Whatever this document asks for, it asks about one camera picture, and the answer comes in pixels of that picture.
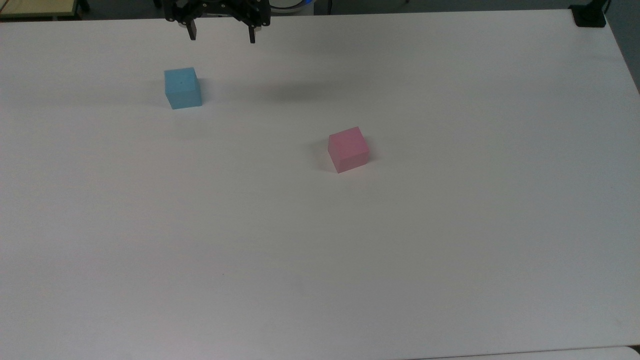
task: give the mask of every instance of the wooden table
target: wooden table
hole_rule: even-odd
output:
[[[640,343],[640,96],[608,26],[196,21],[0,24],[3,358]],[[204,104],[174,111],[183,67]],[[336,174],[353,126],[371,162]]]
[[[73,16],[78,3],[84,11],[89,11],[87,0],[8,0],[0,19]]]

